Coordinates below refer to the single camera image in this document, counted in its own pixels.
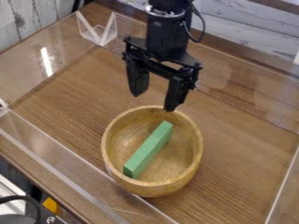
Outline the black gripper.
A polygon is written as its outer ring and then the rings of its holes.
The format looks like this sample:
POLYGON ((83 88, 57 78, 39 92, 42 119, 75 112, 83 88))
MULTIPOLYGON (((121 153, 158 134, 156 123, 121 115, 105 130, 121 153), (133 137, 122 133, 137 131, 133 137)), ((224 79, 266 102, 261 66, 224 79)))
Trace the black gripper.
POLYGON ((192 15, 202 17, 193 5, 146 5, 145 13, 145 38, 123 37, 127 87, 137 97, 149 87, 149 73, 164 77, 169 85, 162 109, 173 112, 194 87, 201 69, 186 45, 189 40, 194 43, 202 40, 202 36, 194 38, 190 34, 192 15))

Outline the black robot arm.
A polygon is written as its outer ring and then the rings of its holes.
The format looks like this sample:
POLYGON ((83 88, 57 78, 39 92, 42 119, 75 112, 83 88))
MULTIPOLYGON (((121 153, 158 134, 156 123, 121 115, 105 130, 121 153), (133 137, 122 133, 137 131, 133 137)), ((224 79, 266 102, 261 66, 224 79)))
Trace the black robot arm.
POLYGON ((200 18, 193 0, 148 0, 145 6, 145 38, 123 37, 125 72, 130 94, 137 97, 149 87, 149 73, 168 81, 162 109, 174 111, 184 103, 188 91, 196 88, 201 62, 186 52, 188 41, 200 43, 190 35, 192 15, 200 18))

